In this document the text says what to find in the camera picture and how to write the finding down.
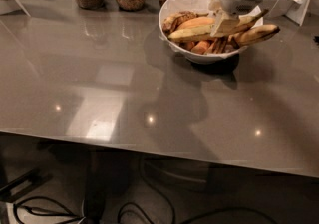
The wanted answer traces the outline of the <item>white ceramic bowl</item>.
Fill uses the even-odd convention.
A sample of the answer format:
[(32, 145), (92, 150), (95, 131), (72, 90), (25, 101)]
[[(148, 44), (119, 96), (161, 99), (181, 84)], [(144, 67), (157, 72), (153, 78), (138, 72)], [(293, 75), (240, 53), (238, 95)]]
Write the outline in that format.
[(248, 47), (244, 46), (235, 50), (230, 46), (226, 46), (225, 53), (207, 55), (196, 54), (191, 51), (185, 50), (178, 44), (170, 41), (163, 32), (162, 23), (169, 15), (180, 11), (207, 13), (210, 17), (212, 17), (213, 13), (208, 9), (209, 2), (210, 0), (166, 0), (159, 11), (159, 29), (161, 32), (161, 38), (169, 44), (169, 46), (174, 52), (181, 53), (191, 62), (202, 65), (213, 64), (217, 61), (230, 58), (237, 54), (241, 54), (245, 52), (248, 49)]

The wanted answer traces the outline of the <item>brown spotted banana left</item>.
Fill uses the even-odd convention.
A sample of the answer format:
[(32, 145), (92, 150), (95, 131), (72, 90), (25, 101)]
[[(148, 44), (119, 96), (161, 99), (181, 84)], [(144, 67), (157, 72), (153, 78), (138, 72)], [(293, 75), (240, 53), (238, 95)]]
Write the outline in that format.
[(173, 13), (163, 20), (161, 24), (161, 28), (166, 35), (169, 35), (182, 23), (190, 19), (205, 17), (205, 16), (207, 16), (207, 13), (195, 13), (192, 11), (181, 11), (181, 12)]

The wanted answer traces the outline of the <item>dark table leg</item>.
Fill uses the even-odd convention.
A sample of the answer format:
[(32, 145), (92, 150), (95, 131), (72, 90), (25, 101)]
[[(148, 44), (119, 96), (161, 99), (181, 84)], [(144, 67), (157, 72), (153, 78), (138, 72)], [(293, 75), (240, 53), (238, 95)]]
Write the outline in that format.
[(108, 165), (105, 154), (97, 149), (90, 152), (86, 188), (83, 201), (84, 215), (94, 224), (101, 220), (108, 194)]

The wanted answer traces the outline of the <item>short yellow banana right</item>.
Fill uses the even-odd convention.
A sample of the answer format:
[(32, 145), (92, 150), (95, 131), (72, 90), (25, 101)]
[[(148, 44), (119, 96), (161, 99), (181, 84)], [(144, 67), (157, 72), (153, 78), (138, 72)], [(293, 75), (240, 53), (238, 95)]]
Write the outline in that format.
[(279, 32), (280, 28), (277, 25), (261, 25), (251, 28), (245, 32), (240, 32), (232, 35), (230, 38), (230, 42), (234, 46), (241, 48), (243, 46), (266, 41)]

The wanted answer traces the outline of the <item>orange fruit in bowl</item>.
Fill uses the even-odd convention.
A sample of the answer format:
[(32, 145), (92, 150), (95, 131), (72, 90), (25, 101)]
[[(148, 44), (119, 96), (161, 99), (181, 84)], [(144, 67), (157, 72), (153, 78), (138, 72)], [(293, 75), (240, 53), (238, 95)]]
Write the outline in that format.
[(182, 30), (182, 29), (197, 28), (201, 26), (208, 26), (208, 25), (213, 25), (214, 22), (215, 22), (215, 19), (211, 17), (197, 17), (197, 18), (193, 18), (183, 22), (177, 27), (177, 29)]

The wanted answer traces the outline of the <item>white stand right edge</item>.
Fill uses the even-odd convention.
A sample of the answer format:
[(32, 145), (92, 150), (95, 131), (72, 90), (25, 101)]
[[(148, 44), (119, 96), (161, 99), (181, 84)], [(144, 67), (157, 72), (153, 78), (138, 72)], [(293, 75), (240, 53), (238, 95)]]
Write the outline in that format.
[(299, 26), (303, 25), (310, 0), (277, 0), (268, 16), (285, 16)]

